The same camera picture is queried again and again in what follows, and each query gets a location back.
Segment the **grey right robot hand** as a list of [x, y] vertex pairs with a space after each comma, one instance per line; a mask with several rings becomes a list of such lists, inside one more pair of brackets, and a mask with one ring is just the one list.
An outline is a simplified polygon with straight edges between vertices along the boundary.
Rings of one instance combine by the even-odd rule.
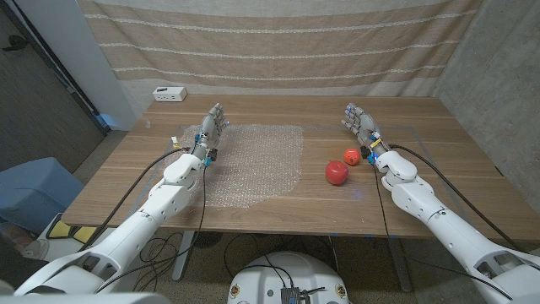
[[364, 146], [373, 148], [380, 139], [381, 133], [372, 116], [362, 108], [349, 103], [345, 108], [345, 120], [342, 125], [349, 129]]

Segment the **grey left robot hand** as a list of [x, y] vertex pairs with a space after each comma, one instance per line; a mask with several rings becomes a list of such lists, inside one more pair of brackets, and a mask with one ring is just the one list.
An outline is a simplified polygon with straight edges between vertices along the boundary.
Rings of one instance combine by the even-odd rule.
[[196, 146], [202, 145], [205, 149], [214, 149], [219, 145], [221, 133], [230, 122], [224, 115], [224, 108], [217, 103], [203, 118], [199, 132], [195, 137]]

